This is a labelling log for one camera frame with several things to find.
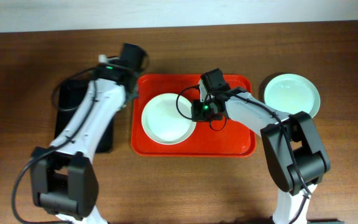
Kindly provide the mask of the white plate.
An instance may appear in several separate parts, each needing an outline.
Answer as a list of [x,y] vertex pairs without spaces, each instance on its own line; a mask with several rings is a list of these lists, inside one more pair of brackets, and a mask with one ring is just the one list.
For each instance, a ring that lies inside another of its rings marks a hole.
[[155,96],[144,106],[141,125],[146,135],[159,144],[174,145],[188,139],[196,128],[196,123],[184,118],[191,115],[191,103],[175,93]]

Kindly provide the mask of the mint green plate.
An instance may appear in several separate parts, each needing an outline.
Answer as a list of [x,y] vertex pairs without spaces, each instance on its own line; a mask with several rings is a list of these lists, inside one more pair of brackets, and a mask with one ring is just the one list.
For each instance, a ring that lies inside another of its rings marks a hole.
[[296,114],[304,111],[314,118],[320,108],[321,98],[315,85],[307,78],[284,73],[272,78],[264,87],[266,105],[279,111]]

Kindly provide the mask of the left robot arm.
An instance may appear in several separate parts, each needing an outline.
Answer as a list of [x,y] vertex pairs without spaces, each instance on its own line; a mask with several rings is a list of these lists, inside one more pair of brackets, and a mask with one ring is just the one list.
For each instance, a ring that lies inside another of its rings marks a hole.
[[99,56],[89,69],[82,102],[60,134],[44,149],[36,147],[28,168],[35,206],[58,223],[105,223],[96,207],[99,184],[93,159],[114,115],[137,97],[137,80],[149,56],[125,43],[117,57]]

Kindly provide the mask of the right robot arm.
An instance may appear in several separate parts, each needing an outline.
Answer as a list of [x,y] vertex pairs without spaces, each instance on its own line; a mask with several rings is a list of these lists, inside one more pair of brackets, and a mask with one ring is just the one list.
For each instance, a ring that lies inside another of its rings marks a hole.
[[194,86],[200,98],[191,106],[191,120],[232,120],[262,139],[268,171],[278,187],[272,223],[307,223],[311,196],[331,161],[312,117],[276,110],[242,87],[231,88],[218,68],[200,76]]

